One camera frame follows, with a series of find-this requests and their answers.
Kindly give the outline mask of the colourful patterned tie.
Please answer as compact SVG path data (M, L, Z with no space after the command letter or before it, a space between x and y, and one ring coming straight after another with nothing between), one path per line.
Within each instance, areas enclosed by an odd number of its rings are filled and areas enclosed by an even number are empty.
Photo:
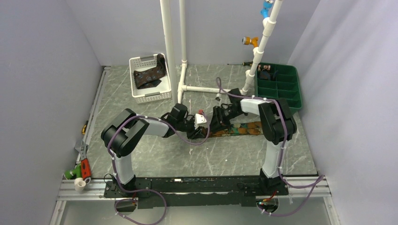
M223 136L240 136L240 135L262 135L261 122L248 122L231 124L224 130L211 132L209 138L223 137Z

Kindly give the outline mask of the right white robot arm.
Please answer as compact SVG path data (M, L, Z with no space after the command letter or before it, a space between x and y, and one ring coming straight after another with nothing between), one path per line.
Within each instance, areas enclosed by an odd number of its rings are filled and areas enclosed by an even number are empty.
M255 114L260 117L260 127L267 140L266 157L260 171L259 190L269 195L283 182L282 162L287 142L297 131L297 125L286 99L267 99L243 96L235 88L220 93L229 96L227 107L215 106L210 122L210 133L214 134L230 127L230 120L242 114Z

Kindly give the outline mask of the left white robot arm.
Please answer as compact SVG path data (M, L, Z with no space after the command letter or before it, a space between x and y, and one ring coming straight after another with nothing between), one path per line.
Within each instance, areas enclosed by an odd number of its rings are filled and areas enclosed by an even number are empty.
M210 132L205 127L197 126L195 122L195 116L189 115L188 108L180 103L175 104L171 112L160 118L147 117L129 108L124 109L100 135L111 156L116 191L128 197L136 190L136 175L132 169L131 155L143 136L168 138L185 132L186 142L190 143L195 139L205 142Z

